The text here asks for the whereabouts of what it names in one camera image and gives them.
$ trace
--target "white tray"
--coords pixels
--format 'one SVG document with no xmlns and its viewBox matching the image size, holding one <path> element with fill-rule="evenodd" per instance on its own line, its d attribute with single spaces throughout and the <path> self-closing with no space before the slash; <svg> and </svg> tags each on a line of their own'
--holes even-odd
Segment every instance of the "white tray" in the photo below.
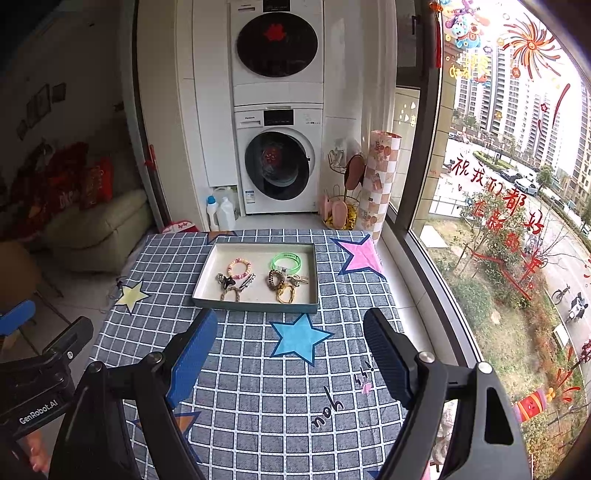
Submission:
<svg viewBox="0 0 591 480">
<path fill-rule="evenodd" d="M 297 273 L 308 277 L 307 284 L 300 284 L 295 289 L 295 300 L 290 304 L 283 304 L 275 298 L 275 292 L 267 284 L 271 260 L 277 254 L 290 252 L 300 256 L 301 269 Z M 240 294 L 240 302 L 235 301 L 235 292 L 230 291 L 225 300 L 220 300 L 222 286 L 216 280 L 218 273 L 227 275 L 229 263 L 235 258 L 242 257 L 252 264 L 252 273 L 256 274 L 254 281 Z M 286 268 L 293 266 L 291 260 L 279 260 L 279 265 Z M 243 272 L 244 266 L 237 264 L 236 272 Z M 239 287 L 246 279 L 236 281 Z M 193 303 L 197 307 L 239 310 L 242 312 L 286 312 L 286 313 L 316 313 L 318 311 L 318 275 L 316 271 L 316 249 L 314 244 L 261 244 L 261 243 L 216 243 L 207 256 L 203 270 L 199 275 L 197 285 L 193 291 Z"/>
</svg>

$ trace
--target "screw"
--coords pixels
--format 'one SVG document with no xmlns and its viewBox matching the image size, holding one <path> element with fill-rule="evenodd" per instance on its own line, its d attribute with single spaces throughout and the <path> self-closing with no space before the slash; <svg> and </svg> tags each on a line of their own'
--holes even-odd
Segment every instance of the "screw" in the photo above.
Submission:
<svg viewBox="0 0 591 480">
<path fill-rule="evenodd" d="M 491 374 L 492 373 L 492 365 L 488 362 L 480 362 L 478 364 L 478 370 L 480 370 L 484 374 Z"/>
<path fill-rule="evenodd" d="M 91 374 L 95 374 L 97 372 L 100 372 L 100 370 L 103 368 L 103 363 L 102 362 L 92 362 L 87 370 L 91 373 Z"/>
<path fill-rule="evenodd" d="M 435 355 L 433 355 L 431 352 L 421 352 L 418 354 L 418 357 L 420 358 L 421 362 L 426 364 L 432 364 L 435 361 Z"/>
<path fill-rule="evenodd" d="M 162 354 L 160 352 L 152 352 L 146 355 L 146 361 L 151 365 L 156 365 L 162 361 Z"/>
</svg>

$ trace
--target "washing machine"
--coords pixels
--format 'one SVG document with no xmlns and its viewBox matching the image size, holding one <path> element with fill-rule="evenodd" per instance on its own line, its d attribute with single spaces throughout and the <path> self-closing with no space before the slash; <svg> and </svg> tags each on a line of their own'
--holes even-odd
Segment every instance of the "washing machine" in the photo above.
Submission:
<svg viewBox="0 0 591 480">
<path fill-rule="evenodd" d="M 320 177 L 322 108 L 235 108 L 246 213 L 315 212 Z"/>
<path fill-rule="evenodd" d="M 322 103 L 322 0 L 230 2 L 234 105 Z"/>
</svg>

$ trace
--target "table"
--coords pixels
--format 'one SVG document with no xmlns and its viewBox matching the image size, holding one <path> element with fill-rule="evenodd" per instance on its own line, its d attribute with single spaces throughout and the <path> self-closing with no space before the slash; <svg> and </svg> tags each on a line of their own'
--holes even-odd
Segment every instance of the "table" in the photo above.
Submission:
<svg viewBox="0 0 591 480">
<path fill-rule="evenodd" d="M 292 324 L 299 314 L 216 310 L 213 348 L 192 398 L 174 413 L 184 418 L 196 462 L 211 480 L 372 478 L 405 410 L 388 394 L 361 324 L 368 308 L 379 307 L 402 332 L 389 285 L 368 269 L 342 273 L 359 264 L 347 261 L 351 255 L 341 245 L 364 238 L 362 232 L 301 229 L 153 235 L 124 281 L 128 287 L 141 282 L 149 297 L 132 314 L 125 305 L 111 308 L 89 362 L 136 363 L 184 332 L 199 311 L 191 294 L 214 242 L 313 242 L 320 306 L 310 321 L 332 334 L 313 347 L 313 366 L 293 353 L 271 357 L 281 340 L 271 323 Z M 140 472 L 158 478 L 134 403 L 124 402 L 124 409 Z"/>
</svg>

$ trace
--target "road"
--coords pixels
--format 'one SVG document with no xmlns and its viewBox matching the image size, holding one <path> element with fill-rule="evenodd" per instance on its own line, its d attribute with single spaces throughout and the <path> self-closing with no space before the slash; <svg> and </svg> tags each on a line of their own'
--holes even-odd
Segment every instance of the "road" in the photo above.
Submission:
<svg viewBox="0 0 591 480">
<path fill-rule="evenodd" d="M 456 216 L 458 207 L 455 207 L 452 202 L 461 202 L 465 198 L 465 194 L 470 195 L 471 193 L 482 190 L 482 187 L 477 182 L 471 182 L 473 178 L 473 167 L 478 166 L 476 158 L 472 155 L 472 152 L 476 150 L 485 150 L 478 145 L 463 144 L 455 140 L 448 140 L 447 150 L 445 156 L 445 163 L 448 164 L 452 158 L 457 158 L 460 154 L 463 158 L 470 162 L 468 171 L 470 175 L 455 176 L 452 174 L 442 174 L 435 192 L 435 200 L 439 199 L 439 202 L 433 202 L 431 208 L 432 213 L 442 213 L 449 215 L 455 210 L 452 215 Z M 503 160 L 509 162 L 509 159 L 503 157 Z M 511 162 L 515 164 L 515 169 L 518 170 L 522 175 L 529 173 L 535 173 L 525 165 L 517 162 Z M 512 190 L 514 186 L 499 177 L 499 175 L 490 170 L 487 167 L 485 172 L 487 176 L 492 176 L 505 184 L 505 188 Z M 585 278 L 584 275 L 591 275 L 591 264 L 590 268 L 585 268 L 585 263 L 589 258 L 589 253 L 584 245 L 578 240 L 577 236 L 570 230 L 570 228 L 564 223 L 553 210 L 548 211 L 548 207 L 542 207 L 540 200 L 537 198 L 528 196 L 525 202 L 527 211 L 536 212 L 540 209 L 544 215 L 542 223 L 544 224 L 544 230 L 542 236 L 544 239 L 544 246 L 551 245 L 557 238 L 560 238 L 558 243 L 552 247 L 551 251 L 548 252 L 548 265 L 543 269 L 543 272 L 548 283 L 548 290 L 552 294 L 556 290 L 562 290 L 568 284 L 570 291 L 564 296 L 564 300 L 558 305 L 558 311 L 562 318 L 566 319 L 570 310 L 571 300 L 576 296 L 578 292 L 582 293 L 582 296 L 591 303 L 591 278 Z M 591 337 L 591 313 L 587 312 L 583 315 L 583 318 L 577 323 L 569 322 L 567 324 L 567 330 L 569 331 L 570 337 L 573 341 L 573 346 L 576 349 L 577 354 L 581 351 L 583 344 Z M 582 365 L 583 378 L 585 379 L 587 397 L 591 399 L 591 362 L 589 364 Z"/>
</svg>

